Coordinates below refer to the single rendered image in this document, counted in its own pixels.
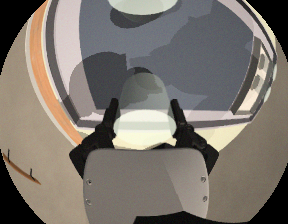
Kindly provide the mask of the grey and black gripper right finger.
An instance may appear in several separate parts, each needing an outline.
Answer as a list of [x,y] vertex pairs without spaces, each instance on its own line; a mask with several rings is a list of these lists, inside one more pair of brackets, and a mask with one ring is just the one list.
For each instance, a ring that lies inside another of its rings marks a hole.
[[172,99],[170,104],[176,122],[176,131],[172,135],[176,139],[174,148],[194,148],[199,150],[205,160],[209,176],[218,159],[219,152],[210,144],[207,144],[206,139],[197,134],[192,125],[187,124],[184,112],[180,109],[177,99]]

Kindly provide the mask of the clear glass jar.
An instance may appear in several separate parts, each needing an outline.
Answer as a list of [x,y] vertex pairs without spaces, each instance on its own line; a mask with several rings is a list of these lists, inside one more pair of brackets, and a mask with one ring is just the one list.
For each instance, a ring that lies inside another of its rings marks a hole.
[[110,5],[134,22],[151,22],[158,19],[178,0],[108,0]]
[[254,79],[253,89],[258,93],[264,102],[268,99],[271,92],[271,87],[259,74],[256,75]]
[[276,64],[264,54],[260,56],[260,68],[274,81],[277,73]]
[[163,81],[151,73],[137,73],[124,83],[113,130],[123,141],[153,145],[176,131],[171,104]]

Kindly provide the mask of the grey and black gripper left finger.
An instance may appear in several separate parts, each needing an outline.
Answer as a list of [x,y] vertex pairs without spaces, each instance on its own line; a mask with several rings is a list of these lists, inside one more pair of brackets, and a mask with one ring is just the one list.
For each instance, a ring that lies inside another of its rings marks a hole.
[[118,99],[112,98],[109,108],[106,108],[105,110],[102,123],[98,124],[95,127],[95,131],[85,137],[81,144],[76,146],[69,153],[69,157],[82,179],[84,176],[84,167],[87,157],[92,150],[100,148],[115,148],[112,140],[114,138],[116,139],[117,136],[113,130],[113,126],[118,104]]

